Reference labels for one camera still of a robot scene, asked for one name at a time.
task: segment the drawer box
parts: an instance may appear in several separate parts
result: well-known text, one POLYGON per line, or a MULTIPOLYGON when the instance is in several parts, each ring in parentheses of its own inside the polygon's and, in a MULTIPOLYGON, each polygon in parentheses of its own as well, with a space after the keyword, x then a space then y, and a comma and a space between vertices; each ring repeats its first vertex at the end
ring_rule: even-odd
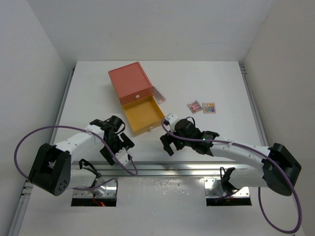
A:
POLYGON ((108 72, 122 105, 153 94, 153 86, 139 62, 108 72))
POLYGON ((135 136, 159 127, 165 117, 153 95, 123 105, 123 110, 135 136))

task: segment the white tabletop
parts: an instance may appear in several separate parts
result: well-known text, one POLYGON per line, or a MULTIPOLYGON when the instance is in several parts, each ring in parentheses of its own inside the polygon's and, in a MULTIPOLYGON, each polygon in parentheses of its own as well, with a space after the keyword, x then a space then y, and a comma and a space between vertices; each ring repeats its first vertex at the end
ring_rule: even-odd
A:
MULTIPOLYGON (((188 147, 170 157, 159 137, 161 127, 137 137, 123 113, 110 83, 108 71, 133 61, 79 61, 75 68, 60 124, 85 128, 94 119, 112 115, 122 118, 125 133, 135 143, 135 161, 224 161, 199 155, 188 147)), ((165 115, 193 116, 200 130, 218 132, 227 138, 260 145, 240 67, 236 61, 141 61, 148 78, 165 96, 160 105, 165 115), (217 113, 192 114, 187 103, 215 102, 217 113)), ((56 142, 75 132, 58 130, 56 142)), ((96 145, 82 155, 103 160, 96 145)), ((226 236, 283 235, 262 217, 257 190, 251 189, 252 206, 206 207, 204 186, 195 177, 120 177, 117 207, 70 207, 72 191, 59 197, 35 187, 20 230, 34 235, 116 236, 226 236)), ((267 214, 279 227, 291 229, 296 209, 291 197, 263 190, 267 214)), ((295 234, 303 236, 302 230, 295 234)))

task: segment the small card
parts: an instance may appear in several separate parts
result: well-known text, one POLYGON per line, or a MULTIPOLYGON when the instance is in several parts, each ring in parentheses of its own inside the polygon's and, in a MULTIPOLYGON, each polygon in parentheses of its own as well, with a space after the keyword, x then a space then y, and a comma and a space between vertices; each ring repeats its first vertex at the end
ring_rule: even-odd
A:
POLYGON ((214 102, 202 103, 203 113, 216 113, 216 106, 214 102))
POLYGON ((202 110, 202 107, 201 107, 200 103, 197 100, 195 100, 195 101, 193 101, 191 103, 188 103, 187 106, 189 107, 190 111, 193 114, 195 114, 197 112, 200 112, 202 110))
POLYGON ((158 104, 161 104, 166 101, 165 97, 153 86, 153 97, 158 104))

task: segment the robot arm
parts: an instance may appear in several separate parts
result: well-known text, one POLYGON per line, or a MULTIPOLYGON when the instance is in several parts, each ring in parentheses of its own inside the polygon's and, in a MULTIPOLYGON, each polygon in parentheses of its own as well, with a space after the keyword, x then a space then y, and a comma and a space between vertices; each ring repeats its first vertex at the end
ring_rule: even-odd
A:
MULTIPOLYGON (((116 116, 105 121, 96 119, 85 128, 86 132, 77 133, 54 145, 43 144, 39 148, 31 168, 30 182, 55 196, 60 195, 67 188, 93 186, 95 179, 100 177, 100 174, 89 162, 82 159, 80 170, 71 169, 71 163, 78 160, 80 154, 101 142, 91 132, 103 137, 115 157, 124 166, 128 165, 131 158, 128 149, 134 147, 134 143, 124 133, 121 133, 124 128, 118 131, 122 124, 123 121, 116 116), (83 168, 82 162, 91 168, 83 168)), ((115 164, 115 159, 106 147, 100 152, 110 165, 115 164)))
MULTIPOLYGON (((240 146, 232 145, 232 140, 225 139, 218 133, 211 131, 201 132, 192 122, 187 119, 179 119, 178 116, 174 114, 169 114, 165 118, 164 124, 170 125, 171 133, 185 139, 181 140, 171 136, 170 134, 161 136, 160 140, 163 143, 164 150, 167 151, 169 155, 174 154, 172 148, 170 147, 170 144, 173 143, 176 150, 181 150, 187 146, 191 147, 199 154, 226 157, 250 166, 248 169, 227 169, 220 180, 220 183, 217 184, 216 191, 218 191, 221 195, 232 194, 233 190, 240 189, 245 186, 269 187, 273 191, 284 196, 290 196, 292 194, 290 187, 279 170, 257 153, 240 146), (193 142, 189 141, 189 139, 221 140, 227 141, 228 143, 216 143, 209 141, 193 142)), ((272 158, 282 168, 282 170, 284 170, 293 186, 295 185, 301 171, 301 165, 283 145, 274 144, 273 147, 246 146, 260 151, 266 156, 272 158)))

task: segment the purple cable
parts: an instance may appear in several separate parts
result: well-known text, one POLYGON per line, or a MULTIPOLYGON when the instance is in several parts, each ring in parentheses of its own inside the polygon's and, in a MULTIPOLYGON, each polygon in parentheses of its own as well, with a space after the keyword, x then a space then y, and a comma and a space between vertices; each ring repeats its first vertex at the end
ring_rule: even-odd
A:
MULTIPOLYGON (((231 142, 229 141, 223 141, 223 140, 212 140, 212 139, 207 139, 207 140, 203 140, 203 139, 188 139, 188 138, 183 138, 183 137, 180 137, 180 136, 177 136, 177 135, 174 135, 172 134, 170 131, 168 131, 166 129, 166 127, 164 126, 164 121, 166 121, 165 119, 162 119, 161 121, 161 125, 162 125, 162 128, 165 130, 165 132, 167 134, 169 134, 170 136, 173 136, 174 138, 177 138, 177 139, 181 139, 181 140, 185 140, 185 141, 190 141, 190 142, 216 142, 216 143, 223 143, 223 144, 229 144, 231 142)), ((271 162, 271 164, 273 164, 279 171, 280 173, 282 174, 282 176, 285 178, 287 184, 289 185, 292 193, 293 193, 293 196, 295 198, 295 202, 296 202, 296 206, 297 206, 297 210, 298 210, 298 221, 297 221, 297 224, 295 226, 295 228, 293 230, 282 230, 280 228, 278 228, 277 226, 275 226, 267 217, 264 209, 263 209, 263 206, 262 206, 262 203, 261 203, 261 195, 260 195, 260 187, 258 188, 258 201, 259 201, 259 206, 260 206, 260 209, 261 209, 261 213, 262 215, 264 216, 264 218, 266 219, 266 221, 276 230, 280 231, 281 233, 284 233, 284 234, 293 234, 293 233, 296 233, 299 228, 301 227, 301 224, 302 224, 302 208, 301 208, 301 203, 300 203, 300 200, 297 196, 297 193, 294 189, 294 186, 292 185, 291 181, 289 180, 289 178, 286 176, 285 172, 281 169, 281 167, 274 161, 272 160, 270 157, 266 156, 265 154, 261 153, 260 151, 257 151, 256 149, 254 148, 251 148, 251 147, 248 147, 246 145, 243 145, 243 144, 238 144, 238 143, 231 143, 232 145, 235 145, 235 146, 238 146, 238 147, 241 147, 241 148, 245 148, 245 149, 248 149, 248 150, 251 150, 253 152, 256 152, 257 154, 263 156, 264 158, 266 158, 268 161, 271 162)))
MULTIPOLYGON (((18 170, 18 172, 20 172, 20 174, 21 174, 22 176, 24 176, 25 178, 28 178, 28 176, 20 169, 20 167, 19 167, 19 165, 18 165, 18 162, 17 162, 17 153, 18 153, 19 147, 21 146, 22 142, 23 142, 27 137, 29 137, 30 135, 32 135, 33 133, 36 133, 36 132, 38 132, 38 131, 40 131, 40 130, 43 130, 43 129, 50 129, 50 128, 74 129, 74 130, 78 130, 78 131, 87 133, 87 130, 85 130, 85 129, 80 129, 80 128, 76 128, 76 127, 72 127, 72 126, 50 125, 50 126, 41 127, 41 128, 39 128, 39 129, 36 129, 36 130, 34 130, 34 131, 28 133, 27 135, 25 135, 25 136, 20 140, 20 142, 17 144, 17 146, 16 146, 16 148, 15 148, 15 151, 14 151, 14 164, 15 164, 15 167, 16 167, 16 169, 18 170)), ((113 156, 113 158, 115 159, 115 161, 116 161, 128 174, 130 174, 130 175, 132 175, 132 176, 138 175, 138 170, 137 170, 137 168, 136 168, 136 166, 135 166, 135 164, 134 164, 134 162, 133 162, 132 159, 130 159, 130 160, 131 160, 131 163, 132 163, 132 165, 133 165, 134 170, 136 171, 136 173, 131 172, 131 171, 128 170, 125 166, 122 165, 122 163, 117 159, 117 157, 114 155, 114 153, 112 152, 112 150, 109 148, 109 146, 108 146, 107 143, 102 139, 101 136, 99 136, 98 134, 96 134, 96 133, 94 133, 94 132, 91 132, 91 131, 89 131, 89 133, 93 134, 94 136, 96 136, 97 138, 99 138, 99 139, 102 141, 102 143, 105 145, 105 147, 107 148, 107 150, 109 151, 109 153, 113 156)), ((95 188, 97 188, 97 186, 96 186, 96 187, 93 187, 93 188, 85 188, 85 189, 81 188, 81 189, 79 189, 79 190, 93 190, 93 189, 95 189, 95 188)))
POLYGON ((233 197, 234 194, 238 193, 239 191, 241 191, 241 189, 238 189, 236 190, 235 192, 233 192, 232 194, 226 194, 225 196, 223 197, 219 197, 219 198, 215 198, 215 200, 222 200, 222 199, 225 199, 225 198, 229 198, 229 197, 233 197))

